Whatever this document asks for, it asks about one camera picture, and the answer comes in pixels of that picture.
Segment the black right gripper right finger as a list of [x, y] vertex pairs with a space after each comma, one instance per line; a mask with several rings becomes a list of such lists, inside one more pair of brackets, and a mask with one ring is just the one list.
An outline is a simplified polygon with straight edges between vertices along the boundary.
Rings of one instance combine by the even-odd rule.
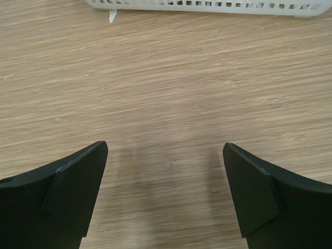
[[226, 143], [223, 159], [249, 248], [331, 248], [331, 185]]

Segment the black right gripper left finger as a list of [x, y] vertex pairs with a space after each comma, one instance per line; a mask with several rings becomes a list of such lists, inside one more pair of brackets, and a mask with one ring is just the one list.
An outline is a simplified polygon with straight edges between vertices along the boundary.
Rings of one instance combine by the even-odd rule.
[[95, 142], [67, 157], [1, 180], [1, 248], [79, 248], [86, 237], [108, 147]]

